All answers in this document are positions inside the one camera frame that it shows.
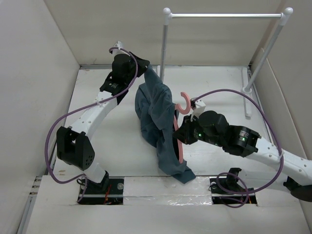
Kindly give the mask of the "pink plastic hanger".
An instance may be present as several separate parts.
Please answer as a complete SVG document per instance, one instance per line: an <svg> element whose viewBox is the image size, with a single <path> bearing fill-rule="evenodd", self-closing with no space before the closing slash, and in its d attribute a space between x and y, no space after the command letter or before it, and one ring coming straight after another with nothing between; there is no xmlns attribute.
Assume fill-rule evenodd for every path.
<svg viewBox="0 0 312 234"><path fill-rule="evenodd" d="M175 110L181 115L181 120L178 120L178 117L174 117L174 129L175 131L179 129L179 127L182 126L182 120L183 117L189 113L189 111L191 110L191 99L189 97L189 95L185 92L181 92L180 93L181 97L184 98L185 100L185 104L186 107L183 108L181 106L181 104L175 104ZM180 164L183 163L183 146L182 146L182 142L180 140L177 140L177 146L178 146L178 161Z"/></svg>

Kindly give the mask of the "teal t shirt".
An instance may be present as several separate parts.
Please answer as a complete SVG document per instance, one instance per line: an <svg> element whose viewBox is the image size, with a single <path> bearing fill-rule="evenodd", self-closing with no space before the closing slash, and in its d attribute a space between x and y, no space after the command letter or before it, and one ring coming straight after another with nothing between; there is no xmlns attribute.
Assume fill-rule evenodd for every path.
<svg viewBox="0 0 312 234"><path fill-rule="evenodd" d="M135 97L135 112L140 121L141 135L148 144L156 148L159 169L186 184L196 176L187 166L187 161L178 160L178 143L173 138L176 110L171 90L151 65L144 73L144 80Z"/></svg>

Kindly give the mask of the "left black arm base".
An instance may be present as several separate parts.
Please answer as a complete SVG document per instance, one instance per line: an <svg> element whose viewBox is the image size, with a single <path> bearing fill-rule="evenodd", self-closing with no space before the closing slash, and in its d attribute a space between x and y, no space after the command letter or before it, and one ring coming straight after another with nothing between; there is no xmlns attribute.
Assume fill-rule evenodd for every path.
<svg viewBox="0 0 312 234"><path fill-rule="evenodd" d="M123 205L124 177L110 177L108 173L101 183L85 178L76 180L79 185L78 204L80 205Z"/></svg>

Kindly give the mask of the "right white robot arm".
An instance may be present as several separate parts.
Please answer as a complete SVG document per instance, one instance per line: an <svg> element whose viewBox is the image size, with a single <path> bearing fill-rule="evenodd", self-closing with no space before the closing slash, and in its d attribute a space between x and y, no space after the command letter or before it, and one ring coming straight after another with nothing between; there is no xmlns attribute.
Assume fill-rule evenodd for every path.
<svg viewBox="0 0 312 234"><path fill-rule="evenodd" d="M173 137L186 145L203 141L222 148L226 153L261 162L276 174L249 172L231 168L218 186L229 194L244 195L264 188L285 191L299 200L312 200L312 162L278 148L258 132L244 126L230 125L222 114L206 111L198 117L185 116Z"/></svg>

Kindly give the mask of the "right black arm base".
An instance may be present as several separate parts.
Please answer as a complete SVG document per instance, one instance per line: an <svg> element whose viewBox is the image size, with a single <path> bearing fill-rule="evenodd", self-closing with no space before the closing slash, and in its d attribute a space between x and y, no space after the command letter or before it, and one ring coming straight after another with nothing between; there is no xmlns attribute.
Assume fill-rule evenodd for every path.
<svg viewBox="0 0 312 234"><path fill-rule="evenodd" d="M211 176L208 190L212 195L214 205L221 204L230 208L240 208L247 204L257 204L255 194L240 195L237 192L246 192L246 187L237 178L242 169L230 168L227 173Z"/></svg>

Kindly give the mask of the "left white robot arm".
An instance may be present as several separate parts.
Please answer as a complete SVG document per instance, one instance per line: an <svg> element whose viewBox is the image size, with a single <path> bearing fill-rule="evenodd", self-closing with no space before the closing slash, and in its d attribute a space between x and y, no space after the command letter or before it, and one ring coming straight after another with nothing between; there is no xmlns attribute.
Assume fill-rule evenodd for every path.
<svg viewBox="0 0 312 234"><path fill-rule="evenodd" d="M106 170L95 162L91 138L104 118L117 107L128 93L135 79L146 72L148 60L133 53L121 51L114 56L112 70L100 86L95 104L69 127L57 130L57 157L68 165L80 169L97 193L107 191Z"/></svg>

